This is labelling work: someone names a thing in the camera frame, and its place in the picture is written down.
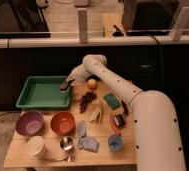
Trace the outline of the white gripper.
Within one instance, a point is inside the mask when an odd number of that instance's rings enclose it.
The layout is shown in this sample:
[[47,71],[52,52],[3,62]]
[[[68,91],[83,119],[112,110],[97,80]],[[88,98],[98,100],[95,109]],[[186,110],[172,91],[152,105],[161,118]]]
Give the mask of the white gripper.
[[71,83],[72,86],[77,86],[87,80],[90,73],[85,69],[83,65],[75,67],[67,78],[67,81]]

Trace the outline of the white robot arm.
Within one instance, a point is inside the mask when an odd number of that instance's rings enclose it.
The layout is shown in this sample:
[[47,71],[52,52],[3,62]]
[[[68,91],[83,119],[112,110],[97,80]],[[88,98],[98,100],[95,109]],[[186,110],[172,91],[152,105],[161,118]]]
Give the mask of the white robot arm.
[[157,90],[142,90],[106,64],[104,55],[86,55],[67,80],[75,86],[95,75],[132,110],[137,171],[187,171],[178,118],[170,98]]

